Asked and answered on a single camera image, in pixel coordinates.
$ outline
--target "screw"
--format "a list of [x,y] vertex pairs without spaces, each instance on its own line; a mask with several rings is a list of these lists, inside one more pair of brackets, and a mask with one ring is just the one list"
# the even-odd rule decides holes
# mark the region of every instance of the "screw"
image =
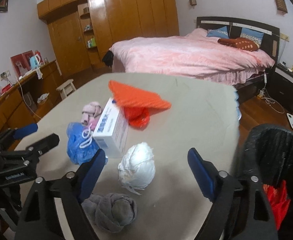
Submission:
[[70,172],[68,172],[68,173],[66,174],[66,177],[67,177],[68,179],[72,179],[72,178],[74,178],[74,176],[75,176],[75,172],[74,172],[74,171],[70,171]]
[[252,176],[251,177],[251,181],[258,182],[259,181],[259,178],[257,176]]
[[38,183],[38,184],[40,184],[42,181],[43,181],[42,177],[38,177],[35,179],[35,183]]
[[222,177],[222,178],[226,178],[228,174],[227,174],[226,171],[219,171],[219,175],[220,175],[220,177]]

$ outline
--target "wall switch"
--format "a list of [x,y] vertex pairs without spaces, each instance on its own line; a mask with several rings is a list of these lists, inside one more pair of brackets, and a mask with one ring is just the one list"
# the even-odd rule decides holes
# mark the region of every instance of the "wall switch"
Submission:
[[290,37],[283,34],[283,33],[280,33],[280,39],[285,40],[285,41],[290,41]]
[[10,73],[9,70],[7,70],[7,71],[1,73],[1,74],[0,74],[0,81],[2,81],[2,80],[6,80],[7,77],[9,77],[10,75],[11,75],[11,73]]

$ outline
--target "small stool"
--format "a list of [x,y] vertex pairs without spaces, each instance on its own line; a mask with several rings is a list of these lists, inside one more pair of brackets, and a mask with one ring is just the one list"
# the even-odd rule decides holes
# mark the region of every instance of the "small stool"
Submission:
[[75,90],[76,90],[76,88],[73,85],[73,79],[69,79],[69,80],[65,81],[61,86],[59,86],[56,89],[56,91],[60,92],[62,100],[67,98],[67,96]]

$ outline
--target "dark wooden headboard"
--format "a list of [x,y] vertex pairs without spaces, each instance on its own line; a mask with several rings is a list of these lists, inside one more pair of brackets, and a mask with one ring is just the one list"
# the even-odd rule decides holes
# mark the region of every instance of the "dark wooden headboard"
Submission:
[[263,32],[261,49],[264,50],[277,63],[280,45],[280,29],[265,23],[229,18],[229,17],[197,17],[197,28],[216,30],[227,26],[230,39],[240,37],[242,27]]

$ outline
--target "white box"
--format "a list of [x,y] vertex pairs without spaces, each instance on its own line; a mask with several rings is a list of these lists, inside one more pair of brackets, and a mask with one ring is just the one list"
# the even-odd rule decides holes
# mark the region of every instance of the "white box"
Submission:
[[128,134],[124,110],[110,98],[93,132],[93,139],[108,158],[122,158]]

